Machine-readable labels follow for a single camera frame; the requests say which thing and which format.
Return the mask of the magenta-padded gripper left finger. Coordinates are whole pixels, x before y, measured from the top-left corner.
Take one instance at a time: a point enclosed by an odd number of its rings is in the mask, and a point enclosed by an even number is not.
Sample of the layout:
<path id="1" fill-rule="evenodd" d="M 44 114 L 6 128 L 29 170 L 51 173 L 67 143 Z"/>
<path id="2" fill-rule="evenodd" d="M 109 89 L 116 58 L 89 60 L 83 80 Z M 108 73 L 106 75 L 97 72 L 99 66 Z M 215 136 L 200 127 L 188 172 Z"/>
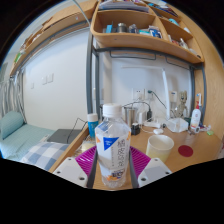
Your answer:
<path id="1" fill-rule="evenodd" d="M 54 174 L 76 185 L 91 189 L 94 185 L 97 150 L 92 147 L 77 157 L 67 157 Z"/>

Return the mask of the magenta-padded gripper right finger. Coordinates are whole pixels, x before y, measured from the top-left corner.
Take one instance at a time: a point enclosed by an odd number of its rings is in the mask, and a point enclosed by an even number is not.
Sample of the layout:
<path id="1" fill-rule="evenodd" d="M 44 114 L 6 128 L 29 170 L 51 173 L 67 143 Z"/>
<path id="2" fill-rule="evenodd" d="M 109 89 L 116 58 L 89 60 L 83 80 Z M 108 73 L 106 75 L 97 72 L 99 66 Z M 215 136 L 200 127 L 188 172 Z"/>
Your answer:
<path id="1" fill-rule="evenodd" d="M 134 147 L 130 147 L 129 164 L 133 188 L 143 187 L 171 174 L 159 158 L 150 158 Z"/>

